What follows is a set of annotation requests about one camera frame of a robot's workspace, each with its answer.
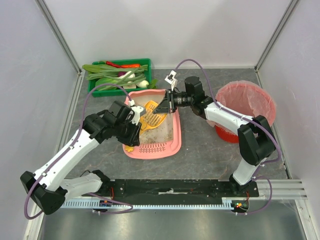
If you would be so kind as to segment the yellow litter scoop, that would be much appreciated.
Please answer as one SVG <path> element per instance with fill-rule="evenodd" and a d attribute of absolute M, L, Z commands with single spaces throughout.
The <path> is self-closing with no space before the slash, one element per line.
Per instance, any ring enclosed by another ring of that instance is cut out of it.
<path fill-rule="evenodd" d="M 159 105 L 158 102 L 148 99 L 148 100 L 134 100 L 137 106 L 145 108 L 145 114 L 140 118 L 141 129 L 139 133 L 140 145 L 155 144 L 158 140 L 157 134 L 158 130 L 161 129 L 161 125 L 165 121 L 167 115 L 165 113 L 154 114 L 153 111 Z"/>

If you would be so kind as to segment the aluminium frame rail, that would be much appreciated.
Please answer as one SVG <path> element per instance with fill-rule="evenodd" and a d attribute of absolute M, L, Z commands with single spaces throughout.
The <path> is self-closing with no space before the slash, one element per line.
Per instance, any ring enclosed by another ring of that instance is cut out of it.
<path fill-rule="evenodd" d="M 258 81 L 258 84 L 260 87 L 262 87 L 264 89 L 264 83 L 262 82 L 262 78 L 260 77 L 260 72 L 258 71 L 258 69 L 255 70 L 255 74 L 256 74 L 256 78 Z M 292 174 L 290 172 L 290 166 L 289 166 L 289 162 L 286 156 L 286 151 L 283 150 L 282 148 L 282 141 L 281 141 L 281 137 L 279 135 L 279 131 L 278 131 L 278 126 L 276 124 L 276 122 L 273 124 L 273 126 L 271 127 L 271 129 L 274 132 L 274 136 L 278 142 L 278 144 L 281 147 L 281 161 L 277 161 L 277 163 L 279 163 L 279 165 L 281 167 L 283 167 L 283 170 L 285 172 L 285 179 L 270 179 L 271 182 L 271 186 L 272 186 L 272 200 L 295 200 L 295 201 L 305 201 L 308 200 L 305 188 L 303 187 L 303 183 L 302 180 L 300 179 L 295 179 L 292 177 Z M 260 171 L 264 168 L 266 169 L 270 169 L 274 166 L 275 163 L 265 163 L 266 166 L 265 167 L 261 167 Z M 257 181 L 258 186 L 262 187 L 259 188 L 261 189 L 261 194 L 263 193 L 263 195 L 260 195 L 260 198 L 262 197 L 267 197 L 267 187 L 269 186 L 267 183 L 267 180 L 258 180 Z"/>

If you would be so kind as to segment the orange carrot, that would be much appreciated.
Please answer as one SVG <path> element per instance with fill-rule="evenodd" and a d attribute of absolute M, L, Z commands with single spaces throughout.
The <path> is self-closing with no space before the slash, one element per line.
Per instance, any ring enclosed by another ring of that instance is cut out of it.
<path fill-rule="evenodd" d="M 123 64 L 121 65 L 122 68 L 140 68 L 141 65 L 138 63 L 133 63 L 133 64 Z"/>

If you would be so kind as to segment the pink litter box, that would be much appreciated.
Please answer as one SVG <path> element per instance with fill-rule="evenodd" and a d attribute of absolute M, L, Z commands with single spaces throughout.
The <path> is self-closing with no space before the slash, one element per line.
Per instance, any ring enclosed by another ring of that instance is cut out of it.
<path fill-rule="evenodd" d="M 140 91 L 132 91 L 129 93 L 133 100 L 139 97 L 147 95 L 163 95 L 165 94 L 164 89 L 147 89 Z M 142 147 L 128 147 L 122 146 L 124 153 L 133 159 L 141 160 L 154 160 L 161 159 L 175 155 L 181 148 L 182 145 L 182 133 L 179 112 L 171 113 L 173 116 L 173 139 L 167 142 L 143 144 Z"/>

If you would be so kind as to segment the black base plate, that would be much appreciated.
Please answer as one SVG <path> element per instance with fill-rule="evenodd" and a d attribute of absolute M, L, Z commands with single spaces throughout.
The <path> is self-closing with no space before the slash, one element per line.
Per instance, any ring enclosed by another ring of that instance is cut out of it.
<path fill-rule="evenodd" d="M 111 179 L 96 192 L 114 200 L 138 195 L 203 195 L 214 198 L 258 197 L 257 183 L 250 181 L 244 186 L 217 179 Z"/>

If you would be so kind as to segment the white radish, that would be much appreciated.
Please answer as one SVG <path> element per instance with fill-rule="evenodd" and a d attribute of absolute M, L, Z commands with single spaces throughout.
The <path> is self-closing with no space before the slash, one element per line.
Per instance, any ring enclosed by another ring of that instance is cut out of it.
<path fill-rule="evenodd" d="M 125 75 L 122 76 L 124 83 L 132 83 L 136 78 L 136 75 L 133 71 L 128 71 Z"/>

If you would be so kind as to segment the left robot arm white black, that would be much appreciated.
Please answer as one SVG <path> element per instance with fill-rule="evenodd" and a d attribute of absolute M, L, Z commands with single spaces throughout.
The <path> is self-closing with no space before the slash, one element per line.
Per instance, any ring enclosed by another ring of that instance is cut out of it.
<path fill-rule="evenodd" d="M 109 109 L 85 117 L 70 141 L 49 162 L 20 176 L 27 199 L 50 215 L 70 199 L 99 191 L 109 181 L 100 170 L 74 179 L 66 176 L 90 151 L 112 137 L 129 147 L 139 146 L 140 118 L 145 112 L 133 100 L 129 104 L 116 100 Z"/>

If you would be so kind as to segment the green leafy vegetables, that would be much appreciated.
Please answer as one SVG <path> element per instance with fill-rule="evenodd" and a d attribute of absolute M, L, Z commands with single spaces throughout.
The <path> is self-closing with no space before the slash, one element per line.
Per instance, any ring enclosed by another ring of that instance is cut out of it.
<path fill-rule="evenodd" d="M 147 71 L 148 65 L 141 65 L 139 68 L 116 68 L 107 65 L 106 63 L 98 63 L 98 64 L 84 64 L 82 68 L 88 72 L 86 79 L 89 82 L 93 82 L 95 86 L 102 84 L 115 84 L 121 86 L 125 90 L 136 90 L 136 89 L 145 89 L 138 88 L 136 83 L 147 80 Z M 135 73 L 135 80 L 131 83 L 124 83 L 123 75 L 127 72 L 132 71 Z M 147 80 L 149 85 L 147 89 L 155 89 L 158 80 L 152 79 Z"/>

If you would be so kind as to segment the cat litter pellets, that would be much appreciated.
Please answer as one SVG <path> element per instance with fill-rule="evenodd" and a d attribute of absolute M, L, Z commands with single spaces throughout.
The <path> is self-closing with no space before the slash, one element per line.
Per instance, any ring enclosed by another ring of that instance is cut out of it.
<path fill-rule="evenodd" d="M 163 95 L 155 94 L 145 95 L 138 97 L 136 99 L 136 103 L 144 106 L 148 101 L 152 100 L 159 104 L 163 97 Z M 154 144 L 171 141 L 173 139 L 173 115 L 168 114 L 159 127 L 147 130 L 140 135 L 139 139 L 141 144 Z"/>

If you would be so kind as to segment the red chili pepper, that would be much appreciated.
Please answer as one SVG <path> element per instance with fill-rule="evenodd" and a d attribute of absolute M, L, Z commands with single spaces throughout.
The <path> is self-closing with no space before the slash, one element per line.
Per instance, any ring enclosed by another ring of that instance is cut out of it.
<path fill-rule="evenodd" d="M 114 67 L 114 68 L 121 68 L 121 69 L 123 68 L 123 66 L 116 64 L 116 63 L 113 63 L 111 61 L 106 61 L 105 64 L 108 66 Z"/>

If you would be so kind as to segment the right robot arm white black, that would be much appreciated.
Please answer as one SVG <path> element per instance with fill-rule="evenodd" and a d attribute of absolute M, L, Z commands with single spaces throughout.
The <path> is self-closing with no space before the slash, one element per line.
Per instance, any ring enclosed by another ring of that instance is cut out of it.
<path fill-rule="evenodd" d="M 165 91 L 164 98 L 153 113 L 173 114 L 179 107 L 190 107 L 195 115 L 236 134 L 241 161 L 229 181 L 232 191 L 243 191 L 260 164 L 279 148 L 267 119 L 262 115 L 252 117 L 241 114 L 207 96 L 197 76 L 184 80 L 185 91 L 178 90 L 172 73 L 166 76 L 165 81 L 171 88 Z"/>

